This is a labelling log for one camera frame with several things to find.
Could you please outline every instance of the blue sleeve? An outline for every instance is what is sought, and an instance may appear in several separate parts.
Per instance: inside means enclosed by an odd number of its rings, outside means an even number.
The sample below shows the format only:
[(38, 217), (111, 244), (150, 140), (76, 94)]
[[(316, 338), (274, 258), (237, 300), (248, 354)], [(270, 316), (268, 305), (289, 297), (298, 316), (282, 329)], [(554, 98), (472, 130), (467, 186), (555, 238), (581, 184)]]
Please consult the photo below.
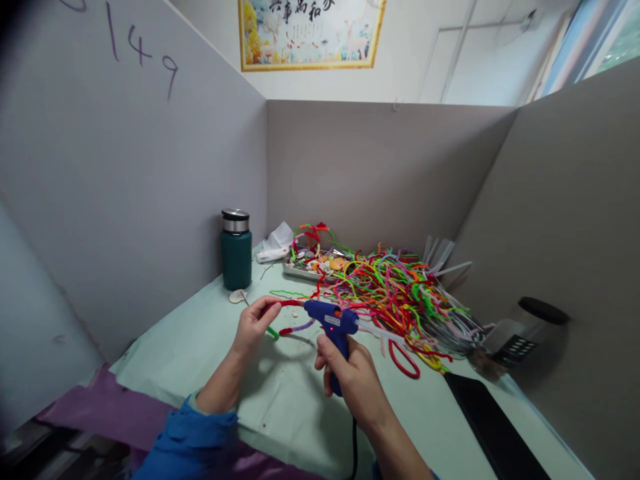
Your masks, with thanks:
[(169, 414), (134, 480), (200, 479), (213, 473), (216, 453), (235, 436), (238, 416), (234, 411), (203, 415), (191, 406), (190, 398)]

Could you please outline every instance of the person's left hand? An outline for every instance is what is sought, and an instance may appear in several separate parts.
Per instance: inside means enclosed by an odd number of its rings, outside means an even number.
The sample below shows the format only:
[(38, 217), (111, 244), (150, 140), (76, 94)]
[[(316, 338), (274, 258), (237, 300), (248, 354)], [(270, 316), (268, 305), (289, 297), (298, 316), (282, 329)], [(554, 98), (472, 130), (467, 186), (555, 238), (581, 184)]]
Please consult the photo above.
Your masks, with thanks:
[(258, 350), (260, 341), (267, 332), (267, 327), (270, 326), (282, 309), (282, 305), (277, 303), (279, 301), (280, 299), (277, 297), (260, 297), (242, 310), (240, 322), (238, 322), (238, 331), (235, 334), (230, 351), (242, 359), (251, 358), (252, 354)]

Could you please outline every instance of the white tissue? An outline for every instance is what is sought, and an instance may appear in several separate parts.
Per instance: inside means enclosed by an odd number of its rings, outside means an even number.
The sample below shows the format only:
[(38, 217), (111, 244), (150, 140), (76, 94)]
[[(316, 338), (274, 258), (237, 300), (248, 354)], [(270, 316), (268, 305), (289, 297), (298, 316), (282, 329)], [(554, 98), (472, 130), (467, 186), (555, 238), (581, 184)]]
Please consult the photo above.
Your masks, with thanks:
[(282, 222), (265, 240), (263, 249), (256, 255), (258, 262), (263, 263), (283, 258), (289, 251), (291, 242), (293, 242), (293, 230), (289, 228), (287, 222)]

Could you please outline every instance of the hot glue gun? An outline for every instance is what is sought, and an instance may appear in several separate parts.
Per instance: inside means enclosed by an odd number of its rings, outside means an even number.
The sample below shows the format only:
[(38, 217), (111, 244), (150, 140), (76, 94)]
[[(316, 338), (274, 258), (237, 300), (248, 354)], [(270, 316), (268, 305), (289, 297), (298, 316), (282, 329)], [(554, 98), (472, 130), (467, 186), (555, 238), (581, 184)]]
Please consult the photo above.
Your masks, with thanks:
[[(348, 309), (341, 311), (337, 305), (318, 300), (307, 300), (304, 305), (309, 316), (322, 324), (325, 329), (325, 334), (338, 348), (340, 353), (342, 353), (344, 358), (349, 360), (349, 342), (347, 341), (347, 335), (353, 335), (358, 331), (358, 314)], [(334, 373), (331, 374), (330, 384), (333, 392), (338, 397), (342, 397), (340, 383)]]

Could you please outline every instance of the light green tablecloth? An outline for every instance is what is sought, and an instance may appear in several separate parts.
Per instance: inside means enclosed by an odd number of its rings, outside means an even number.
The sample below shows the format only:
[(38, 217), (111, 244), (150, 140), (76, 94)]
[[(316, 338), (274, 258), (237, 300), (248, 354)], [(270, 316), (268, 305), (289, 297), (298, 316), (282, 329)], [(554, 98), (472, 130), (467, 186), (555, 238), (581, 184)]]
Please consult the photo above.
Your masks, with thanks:
[[(312, 283), (283, 275), (276, 263), (260, 280), (266, 265), (254, 262), (249, 302), (272, 289), (310, 294)], [(123, 386), (179, 407), (200, 388), (224, 358), (235, 335), (244, 303), (229, 302), (222, 278), (196, 293), (148, 332), (116, 362), (111, 371)], [(299, 307), (286, 307), (273, 328), (302, 325), (309, 320)], [(296, 338), (274, 341), (266, 335), (254, 368), (248, 372), (238, 407), (240, 438), (252, 447), (286, 463), (326, 478), (342, 479), (351, 472), (351, 416), (344, 401), (323, 395), (322, 372), (313, 368), (316, 323)], [(416, 357), (422, 376), (404, 376), (392, 360), (384, 358), (380, 342), (359, 332), (375, 361), (385, 392), (409, 436), (429, 466), (443, 480), (494, 480), (484, 456), (444, 378)], [(456, 361), (452, 372), (480, 378), (466, 361)], [(487, 383), (533, 454), (552, 479), (582, 480), (591, 476), (564, 448), (529, 402)], [(358, 478), (371, 478), (373, 452), (359, 432)]]

